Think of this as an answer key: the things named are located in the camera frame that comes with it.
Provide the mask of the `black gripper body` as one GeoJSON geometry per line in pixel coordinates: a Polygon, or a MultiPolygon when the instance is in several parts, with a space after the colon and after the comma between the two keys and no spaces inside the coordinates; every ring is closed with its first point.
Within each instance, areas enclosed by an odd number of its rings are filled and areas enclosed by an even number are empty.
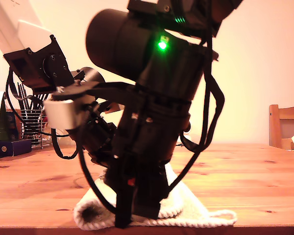
{"type": "Polygon", "coordinates": [[[117,99],[125,106],[113,137],[109,186],[167,186],[164,165],[189,121],[189,101],[159,97],[117,99]]]}

